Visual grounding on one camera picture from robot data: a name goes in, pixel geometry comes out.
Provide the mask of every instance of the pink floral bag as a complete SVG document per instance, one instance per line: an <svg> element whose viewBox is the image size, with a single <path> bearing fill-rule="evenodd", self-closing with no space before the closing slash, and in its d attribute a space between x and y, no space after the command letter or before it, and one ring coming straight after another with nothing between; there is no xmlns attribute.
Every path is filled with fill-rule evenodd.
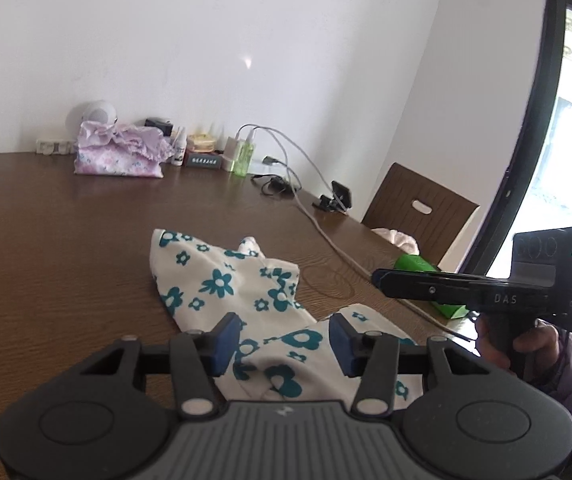
<svg viewBox="0 0 572 480"><path fill-rule="evenodd" d="M171 155L158 128L85 121L77 137L75 173L162 178L159 163Z"/></svg>

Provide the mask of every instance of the chair handle hole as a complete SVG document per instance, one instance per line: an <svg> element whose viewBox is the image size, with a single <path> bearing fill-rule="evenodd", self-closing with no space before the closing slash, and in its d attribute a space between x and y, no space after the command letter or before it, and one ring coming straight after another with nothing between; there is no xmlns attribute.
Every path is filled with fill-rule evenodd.
<svg viewBox="0 0 572 480"><path fill-rule="evenodd" d="M430 213L432 213L432 207L424 204L423 202L420 202L419 200L413 200L413 203L411 205L413 206L413 209L416 209L421 214L429 215Z"/></svg>

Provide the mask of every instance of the gray cable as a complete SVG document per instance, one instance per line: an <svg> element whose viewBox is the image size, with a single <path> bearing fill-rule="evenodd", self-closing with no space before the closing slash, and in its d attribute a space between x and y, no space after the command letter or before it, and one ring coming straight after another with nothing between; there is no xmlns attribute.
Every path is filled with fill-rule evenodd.
<svg viewBox="0 0 572 480"><path fill-rule="evenodd" d="M328 184L328 182L326 182L326 179L323 177L322 172L319 170L319 168L317 168L317 165L310 159L310 157L308 156L308 154L303 150L303 148L301 146L299 146L294 140L292 140L290 137L288 137L285 133L277 130L276 128L271 128L269 126L260 126L259 124L244 124L241 128L239 128L237 130L237 135L235 136L236 139L239 139L239 134L241 133L241 131L248 127L248 126L253 126L253 130L264 130L269 134L279 134L281 135L284 139L286 139L290 144L292 144L295 148L297 148L299 150L299 152L304 155L304 157L306 158L306 160L310 163L310 165L315 168L315 171L317 172L317 175L319 175L319 178L321 178L323 184L325 185L325 187L328 189L328 191L330 191L330 193L332 194L333 198L339 203L339 206L341 206L341 209L344 213L347 213L348 210L346 209L346 207L343 205L343 202L341 200L339 200L339 197L335 194L335 192L333 191L333 187ZM284 154L286 154L286 150L284 150L283 146L281 147L282 150L284 151Z"/></svg>
<svg viewBox="0 0 572 480"><path fill-rule="evenodd" d="M284 167L286 168L286 173L288 175L288 179L291 181L291 176L290 173L294 174L294 171L290 168L290 166L288 165L288 153L286 152L286 149L284 148L283 144L281 142L279 142L279 139L277 138L277 136L273 133L273 128L265 128L263 126L257 126L257 128L260 128L262 130L264 130L266 133L268 133L274 140L275 142L277 142L277 145L281 148L281 151L284 154ZM292 142L290 139L288 139L288 137L279 132L286 140L289 140L293 145L295 145L294 142ZM319 169L315 166L315 169L317 170L317 173L320 173ZM325 231L323 231L322 227L319 225L319 222L317 222L317 219L304 207L304 205L301 203L301 200L299 199L297 193L294 194L295 197L295 201L297 202L297 206L299 206L299 209L301 209L302 213L304 215L306 215L309 220L313 223L313 225L315 226L315 228L317 229L317 231L319 231L319 234L322 235L322 237L328 242L328 245L330 245L330 247L333 248L333 250L336 251L336 253L339 254L339 256L341 256L342 258L344 258L349 264L351 264L355 270L357 270L362 277L364 277L368 283L370 283L370 272L368 272L368 269L366 269L365 267L363 267L360 263L358 263L354 258L352 258L352 256L350 256L348 253L346 253L344 250L342 250L341 248L339 248L335 242L333 242L330 237L325 233ZM454 336L454 337L458 337L460 339L463 339L465 341L474 341L474 339L469 338L468 336L465 336L463 334L460 334L459 332L452 330L451 328L448 328L446 325L438 322L436 319L434 319L432 316L430 316L430 314L425 313L424 311L422 311L421 308L419 308L418 306L416 306L415 304L412 304L410 301L408 300L397 300L399 303L401 303L403 306L405 306L406 308L410 309L413 313L415 313L417 316L425 319L426 321L428 321L429 323L433 324L434 326L438 327L438 329L443 330L444 332L449 333L450 335Z"/></svg>

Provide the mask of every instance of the blue gripper pad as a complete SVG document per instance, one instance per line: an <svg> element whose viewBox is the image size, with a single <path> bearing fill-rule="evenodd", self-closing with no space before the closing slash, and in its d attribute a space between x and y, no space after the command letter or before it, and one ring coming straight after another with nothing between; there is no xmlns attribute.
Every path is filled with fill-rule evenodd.
<svg viewBox="0 0 572 480"><path fill-rule="evenodd" d="M215 341L215 351L211 357L211 370L213 377L219 377L226 372L228 363L239 345L239 335L242 331L242 320L237 314L231 316L222 332Z"/></svg>
<svg viewBox="0 0 572 480"><path fill-rule="evenodd" d="M338 316L331 316L328 324L328 336L330 338L330 346L341 367L341 371L346 377L356 377L355 356L352 351L351 336L343 329L339 323Z"/></svg>

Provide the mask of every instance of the charging cable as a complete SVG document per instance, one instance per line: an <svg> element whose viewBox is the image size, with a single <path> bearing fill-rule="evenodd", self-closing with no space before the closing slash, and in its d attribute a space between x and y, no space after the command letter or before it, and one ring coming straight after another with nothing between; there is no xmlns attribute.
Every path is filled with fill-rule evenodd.
<svg viewBox="0 0 572 480"><path fill-rule="evenodd" d="M321 176L323 183L332 191L332 188L330 186L328 186L328 183L326 183L326 181L324 180L321 172L319 171L319 168L317 168L317 166L313 163L312 160L310 160L310 158L306 155L306 153L304 153L304 151L297 146L293 140L290 139L290 137L288 137L286 134L280 132L279 130L276 130L275 128L268 128L265 126L257 126L255 124L245 124L244 126L242 126L242 128L240 128L240 131L245 128L246 126L253 126L254 129L260 129L265 131L266 133L268 133L273 139L274 141L277 143L277 145L281 148L281 151L283 152L284 155L284 162L282 163L284 165L284 167L286 168L286 173L288 175L288 179L292 182L292 178L291 178L291 174L295 174L294 171L290 168L290 166L288 165L288 153L286 151L286 149L284 148L284 145L279 141L279 139L277 138L277 135L275 134L279 134L282 137L284 137L288 142L290 142L293 146L295 146L305 157L306 159L313 165L313 167L317 170L317 173L319 174L319 176ZM360 273L362 275L362 277L365 278L365 280L367 280L368 283L370 282L370 278L371 278L371 274L370 272L368 272L368 269L366 269L365 267L363 267L360 263L358 263L357 260L355 260L354 258L352 258L352 256L350 256L347 252L345 252L343 249L339 248L335 242L333 242L330 237L325 233L325 231L322 229L322 227L319 225L319 222L317 221L317 219L312 215L312 213L310 211L308 211L308 209L306 209L304 207L304 205L301 203L301 200L298 197L298 194L295 193L294 194L294 198L295 201L297 202L297 206L299 207L299 209L301 209L301 212L306 215L308 217L308 219L313 223L313 225L315 226L315 228L317 229L317 231L319 231L319 234L322 235L322 237L328 242L328 245L330 245L330 247L333 248L333 250L336 251L336 253L339 254L339 256L341 256L344 260L346 260L349 264L351 264L355 270L358 271L358 273ZM413 313L415 313L417 316L425 319L426 321L428 321L429 323L433 324L434 326L436 326L438 329L443 330L444 332L449 333L450 335L454 336L454 337L458 337L460 339L463 339L465 341L471 342L474 341L474 339L469 338L468 336L465 336L463 334L460 334L459 332L452 330L451 328L448 328L446 325L444 325L443 323L438 322L436 319L434 319L430 314L424 312L421 308L419 308L418 306L416 306L415 304L411 303L408 300L396 300L399 303L403 304L403 306L405 306L406 308L408 308L409 310L411 310Z"/></svg>

